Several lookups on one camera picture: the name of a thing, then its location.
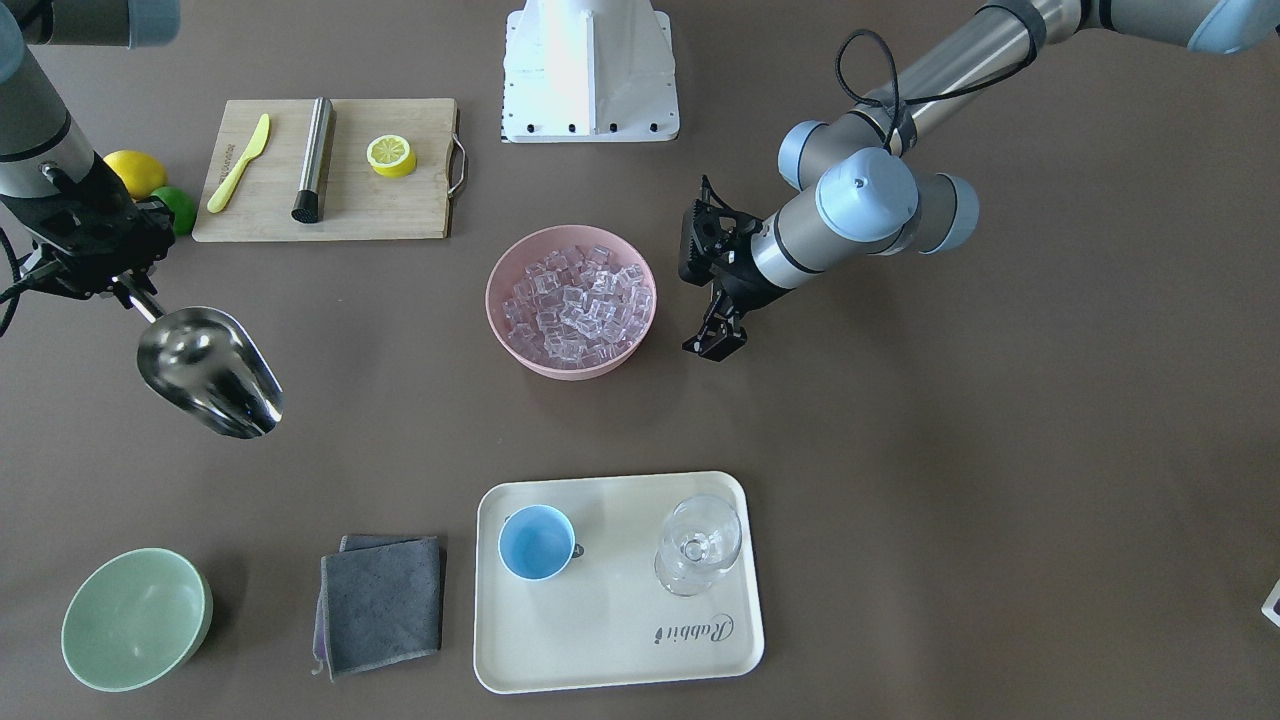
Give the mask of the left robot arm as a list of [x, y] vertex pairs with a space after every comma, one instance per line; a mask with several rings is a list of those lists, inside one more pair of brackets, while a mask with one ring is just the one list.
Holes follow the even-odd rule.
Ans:
[[684, 214], [678, 275], [710, 301], [684, 350], [721, 361], [748, 342], [744, 318], [854, 256], [936, 255], [974, 233], [974, 187], [920, 173], [905, 156], [992, 86], [1084, 29], [1233, 55], [1277, 32], [1275, 1], [987, 1], [924, 56], [900, 68], [882, 36], [890, 77], [856, 92], [835, 59], [851, 106], [831, 122], [805, 120], [780, 143], [780, 176], [795, 196], [767, 217], [730, 206], [703, 178]]

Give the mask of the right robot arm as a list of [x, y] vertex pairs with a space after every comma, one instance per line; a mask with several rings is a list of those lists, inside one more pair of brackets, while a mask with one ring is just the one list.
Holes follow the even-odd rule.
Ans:
[[38, 64], [37, 45], [155, 47], [180, 28], [177, 1], [5, 1], [1, 12], [1, 196], [33, 250], [3, 292], [90, 299], [155, 293], [150, 273], [175, 236], [172, 211], [133, 200]]

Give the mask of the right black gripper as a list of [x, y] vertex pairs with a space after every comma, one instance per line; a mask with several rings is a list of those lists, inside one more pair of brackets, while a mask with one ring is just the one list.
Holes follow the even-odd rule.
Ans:
[[174, 213], [160, 199], [134, 201], [110, 172], [73, 181], [65, 172], [18, 176], [18, 219], [35, 250], [19, 265], [18, 290], [120, 301], [150, 300], [150, 275], [175, 241]]

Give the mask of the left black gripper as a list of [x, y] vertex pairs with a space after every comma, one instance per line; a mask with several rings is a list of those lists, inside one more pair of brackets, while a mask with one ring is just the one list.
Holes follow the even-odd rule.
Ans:
[[712, 284], [712, 301], [700, 329], [684, 342], [685, 352], [723, 361], [748, 342], [741, 315], [776, 301], [776, 286], [753, 255], [753, 238], [763, 227], [763, 219], [723, 202], [701, 177], [700, 197], [682, 220], [678, 275], [698, 287]]

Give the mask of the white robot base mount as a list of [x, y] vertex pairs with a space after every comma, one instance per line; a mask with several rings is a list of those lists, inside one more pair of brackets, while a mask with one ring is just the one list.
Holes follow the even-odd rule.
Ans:
[[678, 137], [669, 15], [649, 1], [527, 1], [506, 19], [507, 143]]

